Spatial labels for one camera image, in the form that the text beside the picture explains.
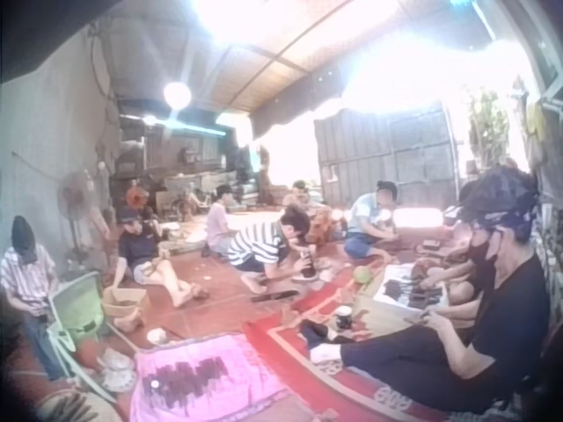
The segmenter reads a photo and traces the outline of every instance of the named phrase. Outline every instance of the cap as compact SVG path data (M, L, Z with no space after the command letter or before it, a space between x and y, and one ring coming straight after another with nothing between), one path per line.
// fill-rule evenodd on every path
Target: cap
M139 213L133 207L123 207L120 211L120 222L127 224L130 222L137 222L139 220Z

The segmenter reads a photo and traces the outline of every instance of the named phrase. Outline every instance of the pink cloth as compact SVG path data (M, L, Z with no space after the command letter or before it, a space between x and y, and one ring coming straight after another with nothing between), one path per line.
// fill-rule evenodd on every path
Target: pink cloth
M205 359L223 360L228 374L215 380L200 397L190 397L187 407L168 409L159 397L150 398L143 378L166 365L189 362L197 367ZM225 335L200 343L183 342L136 355L138 383L131 400L131 422L236 421L287 395L285 385L262 362L244 334Z
M229 227L227 210L224 205L216 202L208 212L208 245L210 248L217 246L221 239L226 236L223 227Z

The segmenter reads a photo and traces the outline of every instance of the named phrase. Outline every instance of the green chair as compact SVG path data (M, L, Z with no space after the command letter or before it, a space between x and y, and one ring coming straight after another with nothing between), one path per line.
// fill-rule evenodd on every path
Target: green chair
M77 343L81 340L85 338L99 340L100 329L104 326L113 331L133 350L138 351L138 347L106 321L99 293L100 279L99 273L92 272L61 284L59 290L49 297L55 321L49 326L48 333L65 374L70 376L70 369L96 394L115 403L115 398L87 374L73 356L73 352L77 350Z

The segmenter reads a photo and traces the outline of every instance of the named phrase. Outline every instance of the box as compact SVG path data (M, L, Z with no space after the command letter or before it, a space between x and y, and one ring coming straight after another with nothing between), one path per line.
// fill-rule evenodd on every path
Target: box
M131 301L128 305L121 305L121 302ZM150 307L149 295L142 288L112 288L104 289L102 306L108 317L127 317L136 308L145 311Z

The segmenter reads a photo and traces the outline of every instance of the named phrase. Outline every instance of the mat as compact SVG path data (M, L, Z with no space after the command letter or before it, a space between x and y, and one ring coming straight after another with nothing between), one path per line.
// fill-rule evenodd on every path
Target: mat
M289 393L244 334L186 340L135 360L131 422L238 421Z
M316 413L332 409L338 413L340 421L510 420L499 416L495 410L484 417L465 413L446 414L415 403L367 375L344 368L339 361L313 365L308 359L306 342L296 327L303 318L331 324L332 313L340 305L341 287L355 288L351 276L352 269L348 268L339 274L334 283L296 303L293 309L301 315L287 326L283 325L281 313L245 325L246 337L262 359ZM356 323L347 335L350 334L356 340L373 337L373 331L367 330L364 323Z

